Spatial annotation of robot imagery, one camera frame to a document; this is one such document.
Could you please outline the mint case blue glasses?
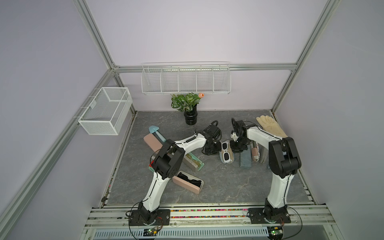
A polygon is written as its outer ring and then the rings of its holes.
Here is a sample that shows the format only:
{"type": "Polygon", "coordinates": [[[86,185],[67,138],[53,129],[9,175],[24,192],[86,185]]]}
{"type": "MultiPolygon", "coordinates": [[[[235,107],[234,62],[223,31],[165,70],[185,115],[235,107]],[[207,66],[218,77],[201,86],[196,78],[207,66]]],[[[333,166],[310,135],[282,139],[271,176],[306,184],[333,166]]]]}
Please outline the mint case blue glasses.
{"type": "Polygon", "coordinates": [[[250,169],[252,167],[252,155],[250,149],[240,153],[240,167],[243,169],[250,169]]]}

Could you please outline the grey fabric glasses case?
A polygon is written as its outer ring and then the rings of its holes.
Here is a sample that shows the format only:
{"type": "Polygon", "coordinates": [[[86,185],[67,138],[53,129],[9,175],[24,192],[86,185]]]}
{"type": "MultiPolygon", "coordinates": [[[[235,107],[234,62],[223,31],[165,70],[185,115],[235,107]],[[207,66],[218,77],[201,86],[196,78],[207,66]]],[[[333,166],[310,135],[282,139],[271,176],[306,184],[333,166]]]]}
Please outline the grey fabric glasses case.
{"type": "Polygon", "coordinates": [[[267,163],[269,160],[269,150],[263,146],[260,147],[260,163],[267,163]]]}

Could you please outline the grey case mint lining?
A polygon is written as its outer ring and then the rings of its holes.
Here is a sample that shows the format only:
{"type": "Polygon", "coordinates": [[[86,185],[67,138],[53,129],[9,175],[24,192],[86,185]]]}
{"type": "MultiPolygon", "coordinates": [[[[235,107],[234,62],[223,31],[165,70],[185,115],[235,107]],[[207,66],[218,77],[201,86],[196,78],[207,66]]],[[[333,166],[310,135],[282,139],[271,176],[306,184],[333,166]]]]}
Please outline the grey case mint lining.
{"type": "Polygon", "coordinates": [[[183,163],[186,164],[194,172],[199,172],[205,165],[192,153],[188,153],[184,156],[183,163]]]}

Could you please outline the pink hard glasses case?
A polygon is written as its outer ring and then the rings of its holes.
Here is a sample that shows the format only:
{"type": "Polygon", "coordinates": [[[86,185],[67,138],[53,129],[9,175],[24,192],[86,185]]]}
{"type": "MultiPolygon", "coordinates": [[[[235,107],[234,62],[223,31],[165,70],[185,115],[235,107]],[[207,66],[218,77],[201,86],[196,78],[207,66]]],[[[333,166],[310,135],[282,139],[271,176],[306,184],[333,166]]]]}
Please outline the pink hard glasses case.
{"type": "Polygon", "coordinates": [[[163,147],[163,144],[153,134],[147,134],[143,139],[155,153],[158,153],[163,147]]]}

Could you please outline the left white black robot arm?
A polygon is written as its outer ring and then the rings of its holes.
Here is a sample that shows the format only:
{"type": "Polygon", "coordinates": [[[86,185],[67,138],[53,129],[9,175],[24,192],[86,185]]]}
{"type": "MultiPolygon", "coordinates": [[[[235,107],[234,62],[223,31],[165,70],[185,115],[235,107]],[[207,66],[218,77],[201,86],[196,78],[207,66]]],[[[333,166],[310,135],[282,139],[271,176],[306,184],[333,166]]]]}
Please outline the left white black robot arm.
{"type": "Polygon", "coordinates": [[[217,120],[203,131],[179,141],[166,140],[163,146],[155,151],[156,156],[151,162],[154,169],[150,188],[142,201],[138,203],[140,220],[150,225],[155,222],[160,200],[172,177],[176,176],[186,154],[201,149],[204,155],[218,154],[221,147],[222,131],[217,120]]]}

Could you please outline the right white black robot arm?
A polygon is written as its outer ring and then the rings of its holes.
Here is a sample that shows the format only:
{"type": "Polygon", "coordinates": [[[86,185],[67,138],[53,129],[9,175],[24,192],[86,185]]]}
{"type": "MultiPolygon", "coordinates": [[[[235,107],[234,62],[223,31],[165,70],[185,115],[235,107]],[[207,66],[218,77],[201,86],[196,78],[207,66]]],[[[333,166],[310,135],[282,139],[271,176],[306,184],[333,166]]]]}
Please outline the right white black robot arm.
{"type": "Polygon", "coordinates": [[[302,166],[294,139],[273,134],[254,123],[247,124],[234,118],[231,122],[230,146],[235,153],[247,151],[253,141],[269,151],[269,167],[273,173],[271,189],[263,210],[249,210],[251,222],[290,223],[287,196],[294,175],[302,166]]]}

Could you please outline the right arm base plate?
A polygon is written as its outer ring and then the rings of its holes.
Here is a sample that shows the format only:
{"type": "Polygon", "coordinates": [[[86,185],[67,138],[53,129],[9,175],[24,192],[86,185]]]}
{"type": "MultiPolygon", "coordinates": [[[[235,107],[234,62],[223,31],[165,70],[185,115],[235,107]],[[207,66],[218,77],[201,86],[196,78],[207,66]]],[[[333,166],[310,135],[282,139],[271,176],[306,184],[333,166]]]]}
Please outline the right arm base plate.
{"type": "Polygon", "coordinates": [[[272,208],[265,206],[262,208],[249,208],[247,217],[252,224],[289,224],[291,218],[287,207],[272,208]]]}

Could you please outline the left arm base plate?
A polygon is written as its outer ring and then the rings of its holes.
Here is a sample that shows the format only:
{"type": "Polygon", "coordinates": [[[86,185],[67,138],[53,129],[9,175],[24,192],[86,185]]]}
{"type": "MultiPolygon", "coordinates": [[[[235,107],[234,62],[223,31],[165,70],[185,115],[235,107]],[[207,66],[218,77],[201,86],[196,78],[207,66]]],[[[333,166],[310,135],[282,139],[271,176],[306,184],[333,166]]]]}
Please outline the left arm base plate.
{"type": "Polygon", "coordinates": [[[126,212],[130,226],[168,226],[171,219],[169,209],[155,210],[149,212],[146,210],[132,210],[126,212]]]}

